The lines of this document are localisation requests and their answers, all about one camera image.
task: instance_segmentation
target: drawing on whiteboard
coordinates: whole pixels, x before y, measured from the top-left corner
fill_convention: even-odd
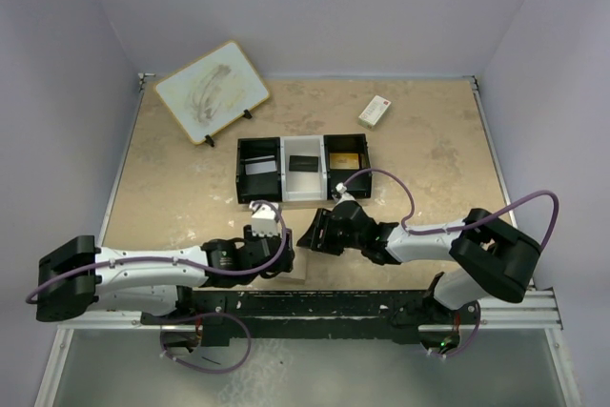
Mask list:
[[[246,95],[241,72],[217,64],[210,73],[195,81],[186,98],[187,110],[202,127],[207,127],[224,112],[229,112]]]

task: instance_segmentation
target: black card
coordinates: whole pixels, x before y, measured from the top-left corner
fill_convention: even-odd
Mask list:
[[[290,156],[288,170],[290,172],[317,172],[319,162],[320,159],[317,156]]]

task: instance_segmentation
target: metal frame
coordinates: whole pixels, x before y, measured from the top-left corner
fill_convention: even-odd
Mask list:
[[[478,82],[474,76],[464,77],[470,82],[473,96],[477,102],[478,113],[483,125],[483,130],[487,139],[487,144],[491,152],[494,167],[498,176],[498,181],[505,202],[510,203],[510,197],[502,174],[496,148],[494,146],[489,125],[483,111],[480,95],[478,93]],[[133,120],[132,130],[127,142],[119,169],[112,185],[109,203],[104,214],[104,219],[100,229],[98,240],[103,241],[108,228],[108,222],[112,212],[112,206],[120,183],[121,175],[127,159],[127,153],[131,143],[137,115],[144,92],[141,92],[135,119]],[[517,227],[517,221],[513,212],[509,213],[511,222]],[[529,291],[523,302],[520,304],[509,304],[493,298],[485,298],[480,301],[481,305],[481,329],[544,329],[552,359],[558,374],[559,384],[565,398],[566,405],[569,407],[580,407],[580,393],[576,379],[574,377],[572,360],[569,356],[567,345],[561,333],[561,320],[555,295],[552,291],[539,292]],[[35,407],[52,407],[59,382],[63,373],[68,351],[70,350],[73,332],[75,330],[148,330],[148,331],[190,331],[192,326],[185,325],[163,325],[163,326],[144,326],[140,323],[141,314],[138,312],[88,312],[76,319],[60,323],[57,326],[55,341],[51,347],[51,354],[47,363],[47,368],[43,376]],[[473,326],[464,325],[464,329]],[[421,331],[445,331],[446,326],[426,325],[420,326]]]

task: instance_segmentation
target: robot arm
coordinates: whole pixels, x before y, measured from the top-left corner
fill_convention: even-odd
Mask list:
[[[231,288],[247,285],[259,275],[272,278],[290,272],[295,257],[291,235],[287,230],[282,252],[262,271],[261,266],[282,246],[275,212],[265,205],[254,210],[252,225],[244,227],[243,238],[214,239],[180,250],[129,252],[97,248],[92,235],[81,235],[40,260],[38,284],[44,285],[81,267],[94,269],[58,278],[41,289],[35,302],[36,319],[61,321],[88,310],[167,315],[176,308],[188,308],[180,300],[181,287]]]
[[[297,246],[336,255],[354,248],[379,265],[455,260],[461,269],[442,274],[431,285],[434,300],[449,310],[488,295],[521,302],[540,256],[538,242],[500,219],[468,231],[447,231],[489,214],[473,209],[463,221],[406,231],[397,222],[377,223],[357,202],[341,199],[331,211],[317,210]]]

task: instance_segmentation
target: white compartment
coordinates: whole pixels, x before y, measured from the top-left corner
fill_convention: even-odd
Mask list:
[[[282,200],[326,200],[326,159],[322,135],[280,137]],[[317,172],[290,172],[290,156],[317,156]]]

